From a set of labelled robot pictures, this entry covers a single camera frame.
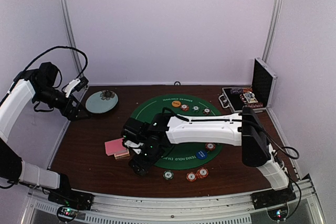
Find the red playing card deck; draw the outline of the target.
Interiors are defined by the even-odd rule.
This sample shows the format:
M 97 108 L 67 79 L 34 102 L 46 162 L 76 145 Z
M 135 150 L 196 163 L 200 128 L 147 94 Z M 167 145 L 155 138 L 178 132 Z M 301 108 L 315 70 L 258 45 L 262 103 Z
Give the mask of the red playing card deck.
M 104 143 L 106 155 L 111 156 L 121 153 L 125 150 L 123 146 L 123 138 L 107 141 Z

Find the red chips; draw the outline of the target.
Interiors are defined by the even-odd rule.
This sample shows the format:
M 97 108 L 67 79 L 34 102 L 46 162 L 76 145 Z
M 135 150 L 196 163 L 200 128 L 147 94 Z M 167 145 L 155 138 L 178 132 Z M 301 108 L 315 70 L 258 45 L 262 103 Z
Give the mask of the red chips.
M 186 174 L 186 179 L 189 182 L 194 182 L 194 181 L 197 180 L 197 175 L 194 172 L 189 172 L 189 173 Z
M 181 105 L 181 110 L 182 111 L 188 111 L 189 110 L 189 106 L 187 104 L 182 104 Z
M 205 144 L 205 148 L 208 150 L 208 151 L 213 151 L 215 148 L 216 148 L 216 145 L 214 143 L 206 143 Z

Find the blue small blind button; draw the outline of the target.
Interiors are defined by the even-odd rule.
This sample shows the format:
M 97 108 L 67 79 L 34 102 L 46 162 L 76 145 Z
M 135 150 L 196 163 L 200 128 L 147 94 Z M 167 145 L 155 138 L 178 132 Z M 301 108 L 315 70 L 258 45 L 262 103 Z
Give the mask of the blue small blind button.
M 207 158 L 208 154 L 205 150 L 199 150 L 196 152 L 196 158 L 200 160 L 205 160 Z

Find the orange chip stack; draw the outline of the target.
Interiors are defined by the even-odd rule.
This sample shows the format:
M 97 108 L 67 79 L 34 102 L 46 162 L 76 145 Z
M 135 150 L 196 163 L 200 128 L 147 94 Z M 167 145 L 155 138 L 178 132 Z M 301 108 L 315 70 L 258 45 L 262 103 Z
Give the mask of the orange chip stack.
M 199 179 L 203 179 L 203 178 L 206 178 L 209 175 L 209 172 L 208 172 L 207 168 L 202 167 L 202 168 L 197 170 L 196 174 L 197 174 L 197 177 Z

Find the orange big blind button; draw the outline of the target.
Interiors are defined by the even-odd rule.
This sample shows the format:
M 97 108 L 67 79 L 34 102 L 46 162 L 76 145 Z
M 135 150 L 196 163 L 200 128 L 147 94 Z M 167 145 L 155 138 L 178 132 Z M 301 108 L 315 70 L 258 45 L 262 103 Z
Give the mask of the orange big blind button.
M 178 100 L 175 100 L 175 101 L 172 102 L 172 106 L 175 107 L 175 108 L 178 108 L 178 107 L 181 106 L 181 102 L 178 101 Z

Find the green chips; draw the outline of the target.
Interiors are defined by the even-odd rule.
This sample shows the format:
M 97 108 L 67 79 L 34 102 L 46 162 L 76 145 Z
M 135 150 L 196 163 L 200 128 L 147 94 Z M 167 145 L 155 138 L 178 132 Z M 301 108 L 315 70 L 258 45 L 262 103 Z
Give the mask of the green chips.
M 192 111 L 193 112 L 198 112 L 199 111 L 199 107 L 198 106 L 193 106 L 192 107 Z

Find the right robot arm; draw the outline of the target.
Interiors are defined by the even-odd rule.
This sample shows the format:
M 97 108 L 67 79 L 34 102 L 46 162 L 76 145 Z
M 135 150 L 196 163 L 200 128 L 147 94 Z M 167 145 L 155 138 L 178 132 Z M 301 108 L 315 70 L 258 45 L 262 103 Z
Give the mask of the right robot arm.
M 257 168 L 268 180 L 272 203 L 289 196 L 289 176 L 276 158 L 276 142 L 251 108 L 230 115 L 186 116 L 164 107 L 150 123 L 129 118 L 121 136 L 122 145 L 135 153 L 130 167 L 140 176 L 148 173 L 166 148 L 185 143 L 227 144 L 240 146 L 242 163 Z

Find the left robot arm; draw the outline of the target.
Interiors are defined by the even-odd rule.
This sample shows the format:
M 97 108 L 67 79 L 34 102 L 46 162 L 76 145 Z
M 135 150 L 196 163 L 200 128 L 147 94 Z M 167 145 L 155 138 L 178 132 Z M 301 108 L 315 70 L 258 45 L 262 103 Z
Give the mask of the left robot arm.
M 50 111 L 58 109 L 69 121 L 90 118 L 90 112 L 78 101 L 73 92 L 88 84 L 86 77 L 75 78 L 64 91 L 54 87 L 59 69 L 45 62 L 38 69 L 24 70 L 14 79 L 10 90 L 1 101 L 1 178 L 9 186 L 24 184 L 55 190 L 54 194 L 64 205 L 71 205 L 76 197 L 70 190 L 67 175 L 52 172 L 24 161 L 7 144 L 14 124 L 28 102 L 48 105 Z

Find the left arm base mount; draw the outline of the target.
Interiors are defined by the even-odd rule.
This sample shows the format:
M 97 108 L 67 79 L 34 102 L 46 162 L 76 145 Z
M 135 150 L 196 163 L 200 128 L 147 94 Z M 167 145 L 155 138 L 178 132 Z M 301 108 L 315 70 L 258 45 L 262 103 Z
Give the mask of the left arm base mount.
M 50 189 L 48 200 L 75 210 L 90 210 L 94 195 L 75 190 L 71 190 L 69 193 L 63 193 L 59 190 Z

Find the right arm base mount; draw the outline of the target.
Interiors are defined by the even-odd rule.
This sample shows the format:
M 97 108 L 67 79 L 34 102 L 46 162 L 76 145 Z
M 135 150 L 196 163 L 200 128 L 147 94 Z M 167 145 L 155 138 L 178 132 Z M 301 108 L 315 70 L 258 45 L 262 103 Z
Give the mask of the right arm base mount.
M 283 190 L 266 190 L 251 194 L 254 209 L 269 208 L 285 204 L 296 199 L 296 193 L 289 188 Z

